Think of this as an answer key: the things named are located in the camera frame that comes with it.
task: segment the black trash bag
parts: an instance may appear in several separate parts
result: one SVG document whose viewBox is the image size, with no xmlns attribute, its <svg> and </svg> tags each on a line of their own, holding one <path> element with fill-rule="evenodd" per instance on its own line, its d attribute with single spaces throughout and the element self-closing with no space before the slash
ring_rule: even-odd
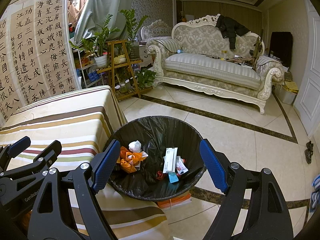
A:
<svg viewBox="0 0 320 240">
<path fill-rule="evenodd" d="M 142 117 L 119 128 L 109 138 L 106 147 L 113 139 L 127 149 L 129 143 L 138 140 L 142 151 L 149 155 L 141 162 L 139 171 L 128 174 L 114 169 L 111 173 L 109 183 L 116 191 L 129 197 L 146 201 L 177 197 L 193 187 L 206 171 L 199 151 L 203 138 L 191 125 L 179 119 L 168 116 Z M 163 157 L 169 147 L 178 148 L 177 156 L 186 160 L 189 170 L 173 184 L 168 176 L 163 180 L 156 179 L 157 172 L 163 171 Z"/>
</svg>

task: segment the white door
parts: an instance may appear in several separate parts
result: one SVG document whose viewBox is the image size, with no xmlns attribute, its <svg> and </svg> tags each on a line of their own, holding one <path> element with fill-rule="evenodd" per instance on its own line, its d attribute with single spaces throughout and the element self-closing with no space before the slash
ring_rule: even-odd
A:
<svg viewBox="0 0 320 240">
<path fill-rule="evenodd" d="M 310 138 L 320 122 L 320 16 L 310 0 L 305 0 L 309 22 L 306 70 L 294 106 Z"/>
</svg>

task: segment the brown curtain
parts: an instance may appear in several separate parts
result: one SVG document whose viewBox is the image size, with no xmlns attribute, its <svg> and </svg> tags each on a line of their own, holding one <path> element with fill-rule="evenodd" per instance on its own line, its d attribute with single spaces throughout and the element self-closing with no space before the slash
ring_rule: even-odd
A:
<svg viewBox="0 0 320 240">
<path fill-rule="evenodd" d="M 246 7 L 220 2 L 184 1 L 183 12 L 194 15 L 195 19 L 220 13 L 235 19 L 253 33 L 261 33 L 262 13 Z"/>
<path fill-rule="evenodd" d="M 68 0 L 68 24 L 72 23 L 72 27 L 76 28 L 82 10 L 87 0 L 78 0 L 77 5 L 72 4 L 72 0 Z"/>
</svg>

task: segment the white storage box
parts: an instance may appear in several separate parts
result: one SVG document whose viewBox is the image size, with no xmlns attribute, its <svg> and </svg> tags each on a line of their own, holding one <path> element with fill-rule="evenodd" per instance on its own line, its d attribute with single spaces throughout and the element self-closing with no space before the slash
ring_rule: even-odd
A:
<svg viewBox="0 0 320 240">
<path fill-rule="evenodd" d="M 283 88 L 283 86 L 276 86 L 275 94 L 281 100 L 282 103 L 288 105 L 291 105 L 296 97 L 295 93 L 288 92 Z"/>
</svg>

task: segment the sofa cushion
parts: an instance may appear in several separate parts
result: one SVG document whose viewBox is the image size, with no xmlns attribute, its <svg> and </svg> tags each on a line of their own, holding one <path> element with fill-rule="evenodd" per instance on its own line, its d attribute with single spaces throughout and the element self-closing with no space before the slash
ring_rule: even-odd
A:
<svg viewBox="0 0 320 240">
<path fill-rule="evenodd" d="M 253 69 L 199 54 L 172 55 L 165 60 L 164 68 L 252 89 L 258 89 L 260 86 L 260 76 Z"/>
</svg>

